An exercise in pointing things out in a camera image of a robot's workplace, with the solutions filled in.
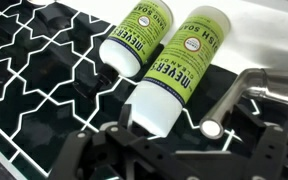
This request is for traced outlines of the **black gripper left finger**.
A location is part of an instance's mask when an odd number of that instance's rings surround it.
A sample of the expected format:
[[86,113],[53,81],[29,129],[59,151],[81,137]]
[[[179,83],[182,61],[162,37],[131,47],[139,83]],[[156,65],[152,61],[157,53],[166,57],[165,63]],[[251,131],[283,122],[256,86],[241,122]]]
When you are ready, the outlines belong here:
[[92,180],[103,167],[109,168],[113,177],[126,180],[125,153],[130,140],[126,129],[74,131],[67,136],[47,180]]

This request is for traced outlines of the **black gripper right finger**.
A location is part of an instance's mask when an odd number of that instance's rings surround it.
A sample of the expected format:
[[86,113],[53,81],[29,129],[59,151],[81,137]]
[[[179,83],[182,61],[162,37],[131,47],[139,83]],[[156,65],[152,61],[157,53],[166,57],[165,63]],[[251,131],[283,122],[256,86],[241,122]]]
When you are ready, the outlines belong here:
[[288,131],[262,124],[250,134],[254,148],[243,180],[288,180]]

